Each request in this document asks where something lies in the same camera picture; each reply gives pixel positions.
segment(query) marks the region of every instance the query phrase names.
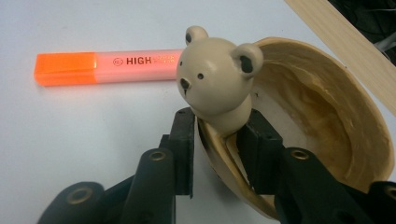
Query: bear nose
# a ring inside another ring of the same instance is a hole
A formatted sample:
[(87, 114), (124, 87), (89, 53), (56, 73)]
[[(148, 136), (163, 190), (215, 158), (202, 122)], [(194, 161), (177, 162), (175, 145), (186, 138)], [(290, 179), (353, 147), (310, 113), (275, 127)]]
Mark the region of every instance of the bear nose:
[(184, 90), (186, 90), (186, 89), (188, 89), (188, 88), (190, 87), (190, 82), (189, 82), (187, 79), (182, 78), (182, 79), (180, 80), (180, 85), (181, 85), (181, 87), (182, 87)]

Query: highlighter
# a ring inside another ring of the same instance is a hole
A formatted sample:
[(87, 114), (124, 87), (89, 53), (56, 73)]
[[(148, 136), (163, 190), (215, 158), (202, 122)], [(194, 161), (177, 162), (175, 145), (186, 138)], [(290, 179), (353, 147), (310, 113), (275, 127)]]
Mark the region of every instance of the highlighter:
[(182, 49), (42, 53), (35, 61), (41, 86), (176, 79)]

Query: white table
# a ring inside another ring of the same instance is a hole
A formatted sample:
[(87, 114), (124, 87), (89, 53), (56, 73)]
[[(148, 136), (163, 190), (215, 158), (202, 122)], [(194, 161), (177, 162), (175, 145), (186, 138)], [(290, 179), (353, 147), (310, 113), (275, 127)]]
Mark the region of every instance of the white table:
[[(182, 49), (194, 24), (235, 44), (282, 36), (333, 55), (277, 0), (0, 2), (1, 223), (36, 223), (74, 183), (108, 189), (133, 175), (188, 106), (174, 81), (42, 88), (33, 79), (37, 53)], [(378, 106), (395, 142), (396, 118)], [(177, 197), (177, 223), (277, 223), (226, 189), (200, 148), (194, 169), (194, 198)]]

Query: wooden plank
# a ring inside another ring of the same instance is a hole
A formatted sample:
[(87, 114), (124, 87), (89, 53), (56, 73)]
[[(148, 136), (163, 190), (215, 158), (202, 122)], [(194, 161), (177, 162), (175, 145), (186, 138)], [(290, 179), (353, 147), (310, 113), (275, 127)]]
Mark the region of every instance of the wooden plank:
[(327, 0), (285, 0), (312, 31), (396, 116), (396, 67)]

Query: wooden shell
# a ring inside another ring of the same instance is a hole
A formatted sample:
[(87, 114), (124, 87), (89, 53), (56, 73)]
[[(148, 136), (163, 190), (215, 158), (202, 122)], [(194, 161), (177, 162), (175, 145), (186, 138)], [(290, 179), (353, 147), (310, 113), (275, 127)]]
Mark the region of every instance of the wooden shell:
[[(387, 126), (347, 68), (303, 42), (271, 37), (256, 44), (264, 66), (251, 91), (253, 107), (272, 123), (285, 147), (313, 151), (338, 181), (362, 191), (388, 179), (394, 161)], [(235, 137), (222, 139), (201, 120), (199, 129), (225, 184), (257, 211), (276, 218), (273, 199), (249, 188)]]

